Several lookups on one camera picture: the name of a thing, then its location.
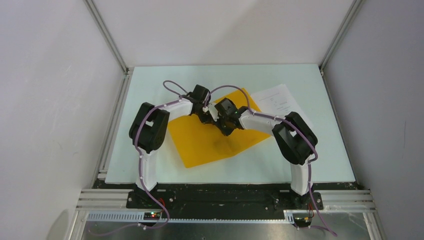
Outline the yellow plastic folder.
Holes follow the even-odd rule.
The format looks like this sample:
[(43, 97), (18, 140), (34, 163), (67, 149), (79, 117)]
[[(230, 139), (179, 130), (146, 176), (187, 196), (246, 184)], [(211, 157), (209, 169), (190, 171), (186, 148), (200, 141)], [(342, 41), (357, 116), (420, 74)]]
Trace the yellow plastic folder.
[(201, 123), (195, 114), (169, 121), (167, 131), (186, 168), (234, 157), (271, 137), (248, 129), (235, 129), (225, 136), (216, 126)]

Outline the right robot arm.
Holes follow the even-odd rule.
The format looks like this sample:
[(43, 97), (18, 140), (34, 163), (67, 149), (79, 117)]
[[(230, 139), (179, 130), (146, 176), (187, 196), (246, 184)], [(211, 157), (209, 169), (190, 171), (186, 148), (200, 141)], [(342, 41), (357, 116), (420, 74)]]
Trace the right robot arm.
[(208, 111), (213, 124), (224, 136), (231, 135), (236, 129), (254, 130), (273, 136), (282, 156), (290, 163), (290, 187), (293, 191), (290, 195), (291, 204), (297, 209), (303, 209), (310, 203), (310, 164), (318, 158), (315, 149), (318, 138), (297, 112), (292, 111), (282, 118), (248, 106), (237, 108), (228, 98), (211, 103)]

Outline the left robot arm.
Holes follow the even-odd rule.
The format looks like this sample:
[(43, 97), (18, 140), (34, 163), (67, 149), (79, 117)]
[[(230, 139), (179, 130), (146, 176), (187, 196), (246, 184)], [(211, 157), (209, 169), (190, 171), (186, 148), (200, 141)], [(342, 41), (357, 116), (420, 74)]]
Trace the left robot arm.
[(168, 123), (184, 116), (196, 115), (203, 124), (213, 123), (209, 110), (204, 108), (211, 100), (211, 92), (196, 85), (193, 91), (179, 95), (177, 99), (153, 105), (144, 102), (130, 127), (129, 137), (138, 151), (138, 179), (135, 184), (143, 189), (138, 201), (145, 208), (152, 208), (157, 204), (158, 195), (152, 189), (157, 185), (157, 150), (162, 146)]

